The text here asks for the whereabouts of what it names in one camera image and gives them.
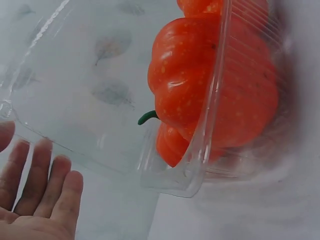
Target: clear plastic container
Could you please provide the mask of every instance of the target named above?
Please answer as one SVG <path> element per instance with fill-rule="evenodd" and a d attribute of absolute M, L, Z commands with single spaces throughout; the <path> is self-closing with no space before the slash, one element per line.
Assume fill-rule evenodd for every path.
<path fill-rule="evenodd" d="M 160 121 L 151 120 L 141 154 L 143 186 L 161 193 L 192 197 L 203 181 L 248 179 L 261 170 L 276 165 L 282 155 L 289 151 L 290 128 L 294 121 L 291 111 L 293 84 L 288 78 L 285 65 L 285 30 L 273 11 L 274 2 L 268 1 L 268 9 L 262 3 L 266 2 L 224 1 L 216 62 L 212 66 L 213 78 L 209 81 L 193 138 L 182 160 L 177 166 L 170 167 L 156 150 Z M 258 43 L 261 42 L 266 44 L 268 51 L 264 52 L 259 47 Z M 231 81 L 238 81 L 240 84 L 232 85 Z M 253 88 L 262 88 L 263 91 L 256 96 L 251 92 Z M 275 92 L 276 107 L 270 97 Z M 270 107 L 270 111 L 274 111 L 272 119 L 250 141 L 243 141 L 235 147 L 215 147 L 212 144 L 215 141 L 213 136 L 221 132 L 221 128 L 217 126 L 221 126 L 223 121 L 234 123 L 229 124 L 229 128 L 222 129 L 225 134 L 232 134 L 233 126 L 239 128 L 241 124 L 243 133 L 248 134 L 257 127 L 260 119 L 254 114 L 251 122 L 242 123 L 241 114 L 247 109 L 243 104 L 236 103 L 242 99 L 251 108 L 259 109 L 257 111 L 268 111 Z M 240 117 L 238 122 L 234 119 L 221 119 L 221 108 L 230 106 L 226 101 L 236 105 L 231 113 L 235 119 Z M 212 151 L 223 151 L 218 161 L 212 160 Z"/>
<path fill-rule="evenodd" d="M 51 139 L 59 152 L 79 156 L 74 161 L 114 181 L 142 173 L 144 187 L 163 193 L 191 197 L 205 177 L 250 177 L 274 155 L 279 158 L 290 127 L 282 29 L 272 12 L 259 5 L 263 1 L 224 1 L 214 76 L 195 134 L 174 168 L 155 150 L 160 122 L 144 127 L 137 120 L 154 108 L 147 84 L 151 50 L 162 27 L 183 17 L 176 1 L 2 2 L 1 120 L 15 120 L 17 135 L 32 143 Z M 268 45 L 268 57 L 243 39 L 239 25 Z M 218 86 L 239 72 L 243 81 L 257 74 L 276 80 L 277 113 L 254 141 L 224 147 L 219 161 L 211 163 L 222 100 Z M 244 132 L 250 129 L 243 126 Z"/>
<path fill-rule="evenodd" d="M 153 106 L 146 84 L 151 47 L 169 1 L 16 0 L 0 23 L 2 120 L 84 156 L 106 176 L 137 172 Z"/>

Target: pepper stem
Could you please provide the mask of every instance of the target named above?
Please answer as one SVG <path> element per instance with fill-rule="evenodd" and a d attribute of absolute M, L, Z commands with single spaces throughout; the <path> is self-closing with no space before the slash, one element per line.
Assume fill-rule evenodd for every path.
<path fill-rule="evenodd" d="M 138 120 L 138 125 L 142 125 L 146 121 L 148 121 L 149 119 L 152 119 L 152 118 L 159 119 L 155 110 L 149 111 L 149 112 L 145 113 L 142 117 L 140 117 L 140 119 Z"/>

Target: bell pepper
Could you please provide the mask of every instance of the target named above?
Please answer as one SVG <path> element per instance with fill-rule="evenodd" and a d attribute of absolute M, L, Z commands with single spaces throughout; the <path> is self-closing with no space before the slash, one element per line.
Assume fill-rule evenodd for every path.
<path fill-rule="evenodd" d="M 179 18 L 159 32 L 148 70 L 155 111 L 142 116 L 139 124 L 159 118 L 190 142 L 208 83 L 213 79 L 219 20 L 212 13 Z M 231 22 L 232 37 L 225 50 L 211 139 L 213 149 L 239 147 L 252 141 L 278 107 L 277 74 L 268 46 L 241 18 L 233 16 Z"/>
<path fill-rule="evenodd" d="M 174 168 L 181 161 L 188 146 L 189 142 L 175 128 L 163 122 L 161 123 L 157 133 L 155 148 L 170 167 Z M 224 152 L 223 149 L 212 149 L 209 156 L 209 164 L 219 159 Z"/>
<path fill-rule="evenodd" d="M 177 4 L 186 17 L 200 13 L 222 15 L 224 0 L 177 0 Z M 249 24 L 263 29 L 268 22 L 269 4 L 267 0 L 233 0 L 232 12 Z"/>

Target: leaf pattern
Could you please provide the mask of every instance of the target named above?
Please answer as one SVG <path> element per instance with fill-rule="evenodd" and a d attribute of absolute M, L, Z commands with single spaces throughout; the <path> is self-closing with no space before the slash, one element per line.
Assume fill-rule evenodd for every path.
<path fill-rule="evenodd" d="M 7 89 L 10 87 L 11 82 L 14 79 L 14 74 L 16 71 L 16 67 L 13 64 L 9 65 L 5 71 L 5 74 L 1 76 L 3 79 L 0 82 L 0 87 L 3 89 Z M 12 91 L 17 91 L 26 87 L 33 82 L 39 82 L 36 79 L 36 74 L 30 67 L 21 67 L 20 72 L 12 85 Z"/>
<path fill-rule="evenodd" d="M 116 5 L 116 8 L 125 14 L 141 16 L 145 14 L 145 10 L 137 3 L 131 1 L 123 1 Z"/>
<path fill-rule="evenodd" d="M 25 16 L 27 16 L 29 14 L 35 14 L 35 13 L 36 12 L 34 10 L 32 10 L 32 8 L 28 4 L 24 3 L 18 8 L 13 19 L 16 21 L 19 21 L 19 20 L 23 19 Z"/>
<path fill-rule="evenodd" d="M 122 104 L 134 109 L 132 94 L 129 87 L 122 81 L 114 79 L 112 82 L 102 82 L 92 91 L 92 94 L 100 101 L 119 107 Z"/>
<path fill-rule="evenodd" d="M 131 32 L 128 30 L 116 29 L 109 32 L 108 36 L 100 37 L 94 46 L 97 57 L 95 65 L 101 59 L 117 57 L 126 52 L 132 42 Z"/>

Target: hand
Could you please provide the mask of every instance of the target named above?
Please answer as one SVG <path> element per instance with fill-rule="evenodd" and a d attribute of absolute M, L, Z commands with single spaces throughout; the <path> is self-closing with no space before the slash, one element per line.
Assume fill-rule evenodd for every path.
<path fill-rule="evenodd" d="M 13 122 L 0 124 L 0 152 L 11 142 Z M 52 143 L 43 139 L 33 151 L 22 196 L 14 203 L 30 144 L 19 140 L 0 174 L 1 240 L 74 240 L 83 191 L 83 177 L 71 171 L 65 156 L 54 158 Z"/>

